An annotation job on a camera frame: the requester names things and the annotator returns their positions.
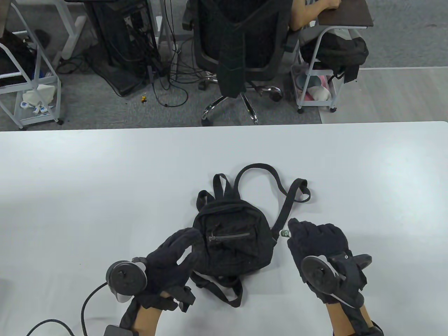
white table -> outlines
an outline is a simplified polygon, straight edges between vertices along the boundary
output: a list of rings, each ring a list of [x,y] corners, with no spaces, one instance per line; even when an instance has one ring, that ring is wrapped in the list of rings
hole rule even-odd
[[[292,216],[332,222],[373,264],[364,296],[387,335],[447,335],[448,124],[443,122],[0,133],[0,334],[57,318],[81,336],[79,313],[114,261],[146,256],[190,226],[199,190],[246,164],[306,178],[312,201]],[[263,172],[241,196],[270,223],[283,198]],[[234,309],[191,284],[187,314],[163,313],[158,335],[330,335],[324,305],[301,282],[286,240],[244,281]],[[126,304],[99,291],[89,336]],[[65,336],[47,324],[33,336]]]

wrist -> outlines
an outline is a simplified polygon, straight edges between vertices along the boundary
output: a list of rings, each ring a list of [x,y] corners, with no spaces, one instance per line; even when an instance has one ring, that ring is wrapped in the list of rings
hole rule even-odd
[[[138,332],[139,336],[154,336],[161,314],[160,309],[140,307],[132,331]]]
[[[325,304],[328,310],[328,315],[330,315],[330,320],[333,326],[333,332],[335,336],[349,336],[355,335],[355,330],[342,309],[342,305],[340,303],[327,303]],[[361,315],[364,318],[367,326],[369,328],[373,327],[372,320],[370,319],[369,314],[367,313],[367,309],[365,306],[362,306],[360,309]]]
[[[168,299],[169,297],[171,297],[170,294],[168,294],[167,292],[163,291],[162,293],[160,293],[160,296],[163,297],[164,299]]]
[[[326,10],[330,7],[330,0],[319,0],[319,2],[322,2],[323,10]]]

black backpack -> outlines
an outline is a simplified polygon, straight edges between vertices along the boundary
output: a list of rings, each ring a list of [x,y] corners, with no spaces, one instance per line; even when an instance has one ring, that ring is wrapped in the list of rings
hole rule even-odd
[[[303,60],[307,63],[311,63],[317,39],[300,47]],[[368,56],[367,44],[357,30],[330,29],[322,36],[316,58],[324,68],[333,70],[336,78],[342,78],[345,74],[344,83],[348,83],[358,77],[359,66],[365,63]]]
[[[34,75],[36,58],[33,52],[28,48],[28,44],[24,43],[19,37],[6,29],[3,32],[3,37],[0,38],[0,43],[9,49],[28,77],[32,79]],[[0,49],[0,74],[13,73],[17,71],[19,70],[11,61],[6,52],[3,49]],[[23,76],[0,79],[0,86],[19,83],[26,83]]]
[[[238,192],[240,178],[251,168],[266,169],[275,178],[280,191],[286,195],[272,229],[259,209],[240,198]],[[220,178],[225,180],[224,191]],[[298,189],[307,194],[308,198],[303,201],[295,200]],[[293,203],[307,202],[311,194],[307,188],[307,181],[300,178],[292,183],[287,193],[277,171],[268,164],[251,164],[244,167],[235,179],[234,188],[224,174],[216,174],[213,178],[213,190],[215,197],[202,190],[196,201],[199,213],[194,219],[193,227],[202,233],[203,243],[192,247],[192,251],[201,252],[195,271],[211,276],[221,286],[232,288],[237,298],[229,301],[216,284],[195,272],[191,274],[191,280],[199,288],[208,289],[232,307],[239,307],[243,295],[240,276],[271,263],[274,246]]]

backpack strap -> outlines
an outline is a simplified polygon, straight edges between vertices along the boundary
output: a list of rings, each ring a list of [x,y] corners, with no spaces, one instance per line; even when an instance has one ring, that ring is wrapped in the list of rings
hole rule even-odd
[[[243,285],[242,285],[239,277],[235,277],[235,279],[232,281],[220,281],[219,279],[216,279],[216,281],[219,284],[223,285],[224,287],[229,287],[229,288],[233,289],[237,298],[232,301],[229,301],[227,299],[225,294],[222,292],[222,290],[216,284],[214,284],[213,282],[211,282],[207,279],[202,278],[196,272],[191,273],[190,279],[193,280],[193,282],[196,284],[196,286],[198,286],[199,288],[205,288],[205,289],[209,290],[213,295],[215,295],[222,302],[225,302],[234,308],[237,308],[241,305],[241,299],[243,298]]]
[[[308,189],[308,181],[298,178],[298,179],[294,180],[291,187],[289,188],[289,191],[286,192],[286,190],[284,189],[284,187],[281,184],[279,174],[274,169],[274,167],[272,167],[268,164],[250,164],[250,165],[244,167],[238,173],[238,175],[235,179],[235,184],[233,185],[233,193],[234,193],[235,198],[237,198],[237,199],[241,198],[240,193],[238,191],[238,184],[240,183],[241,176],[244,174],[245,171],[252,169],[252,168],[264,169],[264,170],[267,170],[269,173],[271,173],[271,175],[275,178],[275,180],[277,182],[277,186],[278,186],[279,190],[282,192],[283,195],[286,196],[286,199],[282,206],[280,214],[279,214],[274,226],[271,229],[272,236],[275,239],[275,241],[277,241],[277,239],[280,235],[280,230],[284,227],[286,220],[288,219],[289,213],[291,212],[294,202],[305,203],[310,200],[311,192]],[[308,197],[302,201],[295,199],[296,193],[299,189],[302,192],[302,194],[308,195]]]
[[[213,202],[215,198],[210,195],[210,193],[206,190],[201,190],[198,193],[198,199],[196,200],[196,208],[198,211],[201,211],[201,209],[206,205],[207,203]]]
[[[221,177],[225,179],[225,190],[223,192],[223,186],[221,184]],[[215,193],[216,199],[223,199],[233,196],[232,187],[224,174],[216,174],[213,177],[213,192]]]

gloved hand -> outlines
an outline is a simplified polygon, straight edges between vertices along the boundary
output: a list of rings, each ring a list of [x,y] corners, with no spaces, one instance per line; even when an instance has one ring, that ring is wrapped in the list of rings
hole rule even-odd
[[[317,226],[310,222],[299,222],[295,218],[289,220],[288,228],[291,233],[291,238],[288,239],[288,247],[303,282],[308,284],[309,288],[316,293],[316,296],[323,303],[338,303],[339,301],[332,296],[318,292],[311,286],[307,282],[301,266],[302,260],[309,255],[324,255],[328,258],[345,252],[347,255],[353,256],[344,233],[333,224]]]
[[[139,258],[139,261],[146,265],[147,286],[143,292],[132,299],[121,319],[121,328],[130,329],[132,327],[140,306],[146,309],[154,307],[169,310],[174,310],[177,307],[172,297],[166,298],[168,296],[166,293],[171,294],[170,288],[185,286],[200,253],[190,253],[180,265],[177,264],[177,261],[188,247],[198,241],[202,241],[202,235],[197,229],[179,230],[158,249],[148,254],[146,258]]]

